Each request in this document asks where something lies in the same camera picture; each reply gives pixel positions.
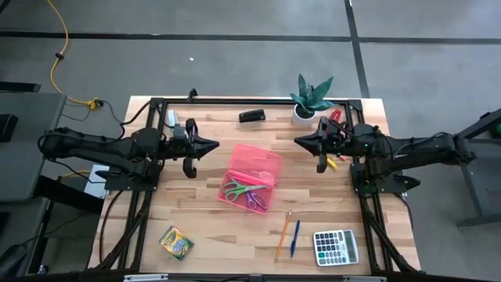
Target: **red tool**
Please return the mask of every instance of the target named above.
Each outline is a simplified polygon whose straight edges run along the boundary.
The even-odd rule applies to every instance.
[[[337,121],[339,122],[339,119],[341,118],[341,110],[336,109],[329,117],[330,120]]]
[[[335,122],[339,122],[339,119],[341,118],[341,114],[342,114],[342,113],[343,113],[343,112],[341,112],[341,110],[336,109],[336,110],[334,110],[334,112],[330,115],[329,119],[330,119],[330,120],[332,120],[332,121],[335,121]],[[339,155],[338,157],[339,157],[342,161],[346,161],[346,159],[345,159],[343,156]]]

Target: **purple scissors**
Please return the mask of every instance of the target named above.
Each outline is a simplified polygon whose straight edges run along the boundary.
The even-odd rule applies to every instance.
[[[247,195],[247,207],[249,207],[250,209],[255,210],[258,207],[262,209],[268,209],[268,205],[261,195],[251,191],[248,191],[245,194]]]

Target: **snake plant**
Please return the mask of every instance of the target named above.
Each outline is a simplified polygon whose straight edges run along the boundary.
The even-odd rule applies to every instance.
[[[334,77],[320,83],[316,88],[306,83],[305,78],[299,74],[297,84],[299,86],[299,96],[291,93],[290,97],[299,105],[299,110],[305,114],[314,114],[316,111],[327,110],[334,106],[330,101],[324,101],[323,97],[329,92],[330,85]]]

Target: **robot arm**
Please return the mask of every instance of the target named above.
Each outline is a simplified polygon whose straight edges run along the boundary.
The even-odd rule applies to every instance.
[[[198,127],[192,118],[186,121],[185,128],[176,125],[169,140],[155,128],[142,128],[123,139],[56,128],[38,140],[38,148],[47,159],[79,157],[109,165],[114,170],[99,172],[99,175],[105,179],[122,178],[131,184],[128,185],[131,190],[141,183],[154,183],[168,159],[184,157],[184,173],[195,178],[193,160],[202,158],[218,146],[219,142],[198,136]]]
[[[321,117],[315,133],[294,142],[319,156],[318,173],[326,169],[327,154],[364,157],[368,180],[402,169],[435,163],[464,165],[475,159],[468,141],[459,135],[440,132],[427,138],[394,139],[377,126],[360,124],[350,130],[326,117]]]

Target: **gray floor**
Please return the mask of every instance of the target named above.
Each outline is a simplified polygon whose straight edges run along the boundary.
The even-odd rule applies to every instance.
[[[71,32],[350,34],[342,0],[54,2]],[[501,2],[496,0],[351,3],[360,36],[501,37]],[[16,0],[0,15],[0,30],[62,29],[44,1]],[[36,82],[42,92],[53,91],[49,69],[63,40],[0,38],[0,42],[0,80]],[[458,132],[501,105],[501,45],[362,44],[361,50],[370,96],[384,100],[393,136]],[[360,97],[354,62],[351,43],[343,42],[74,39],[56,80],[69,96],[109,101],[123,118],[130,95],[186,95],[195,87],[201,95],[287,96],[296,91],[298,73],[313,83],[333,75],[331,96]],[[85,116],[81,108],[68,107],[65,113]],[[92,113],[86,122],[63,119],[62,125],[94,134],[118,134],[106,109]],[[90,168],[85,161],[67,163]],[[57,166],[45,168],[48,175],[64,172]],[[423,270],[499,280],[501,225],[456,228],[456,221],[475,215],[460,170],[433,165],[406,173],[422,180],[409,192],[409,203]],[[64,242],[63,249],[71,249],[68,246],[73,243]],[[64,262],[67,268],[60,265]],[[78,268],[73,260],[58,263],[57,269]]]

